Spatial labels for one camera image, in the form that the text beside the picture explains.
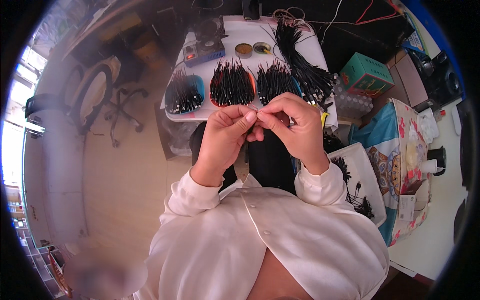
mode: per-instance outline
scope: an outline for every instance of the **tablecloth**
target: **tablecloth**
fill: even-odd
[[[360,130],[353,125],[349,135],[351,144],[362,143],[375,171],[387,214],[387,220],[378,229],[387,246],[409,236],[428,214],[428,205],[424,205],[418,211],[415,208],[413,221],[398,219],[399,195],[413,182],[427,179],[427,188],[422,192],[428,193],[426,197],[430,195],[430,175],[422,174],[418,166],[410,170],[407,167],[406,148],[410,134],[416,135],[412,140],[421,161],[426,160],[428,146],[417,125],[417,112],[391,98],[368,125]]]

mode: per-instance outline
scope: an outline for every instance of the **hand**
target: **hand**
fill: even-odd
[[[256,111],[243,105],[228,106],[211,114],[198,160],[190,170],[192,179],[203,186],[220,186],[223,173],[237,159],[246,132],[256,121]]]
[[[295,122],[290,128],[286,122],[288,116]],[[285,144],[288,152],[300,159],[311,174],[321,175],[328,170],[322,115],[316,107],[297,95],[283,93],[259,110],[257,118],[257,126],[273,131]]]

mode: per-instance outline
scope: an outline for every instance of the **gift box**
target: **gift box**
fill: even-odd
[[[372,98],[395,85],[387,66],[357,52],[340,71],[340,77],[348,93]]]

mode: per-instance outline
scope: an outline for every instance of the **office chair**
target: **office chair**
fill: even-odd
[[[113,119],[112,126],[110,129],[110,138],[112,140],[112,146],[114,148],[117,148],[119,146],[119,141],[117,141],[114,137],[114,131],[115,131],[115,125],[118,120],[118,116],[122,115],[125,117],[130,123],[132,123],[135,126],[135,131],[141,132],[143,130],[143,124],[141,124],[137,119],[129,115],[128,113],[125,112],[123,109],[124,106],[131,100],[131,97],[136,94],[141,92],[142,96],[145,98],[148,96],[147,91],[144,89],[136,89],[132,91],[131,93],[128,93],[127,90],[121,88],[117,92],[117,103],[114,103],[110,101],[112,98],[113,94],[113,83],[118,77],[119,74],[119,68],[116,69],[113,65],[113,63],[118,62],[116,58],[109,58],[106,60],[102,60],[99,63],[97,63],[95,66],[90,68],[88,71],[88,75],[84,78],[84,72],[82,70],[82,67],[80,65],[75,66],[67,76],[62,89],[60,90],[60,93],[58,95],[55,94],[37,94],[34,95],[33,97],[29,98],[26,102],[26,105],[24,107],[25,109],[25,118],[28,118],[31,114],[45,110],[45,109],[58,109],[62,111],[65,115],[69,116],[75,127],[77,128],[77,131],[80,135],[86,135],[90,131],[90,127],[94,123],[95,119],[98,117],[101,108],[104,105],[109,106],[112,108],[111,111],[107,112],[105,114],[105,119],[106,120],[111,120]],[[65,103],[65,93],[67,90],[68,83],[70,82],[70,79],[75,72],[78,72],[80,75],[80,84],[74,94],[74,101],[73,105],[70,107]],[[94,79],[100,74],[103,73],[105,75],[105,93],[98,102],[98,104],[92,105],[91,112],[89,112],[87,115],[82,116],[82,106],[85,102],[85,95],[90,88],[90,85],[94,81]],[[123,102],[120,101],[120,94],[127,95],[127,97],[124,99]]]

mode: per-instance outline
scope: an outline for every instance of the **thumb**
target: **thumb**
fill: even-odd
[[[273,133],[275,133],[282,141],[286,140],[290,134],[290,129],[288,129],[286,125],[274,115],[259,112],[257,113],[257,118],[260,121],[263,121],[263,123],[267,125],[268,129],[273,131]]]
[[[257,121],[257,113],[254,111],[249,111],[245,116],[243,116],[243,118],[230,126],[228,130],[230,131],[230,134],[234,136],[241,136],[253,126],[255,121]]]

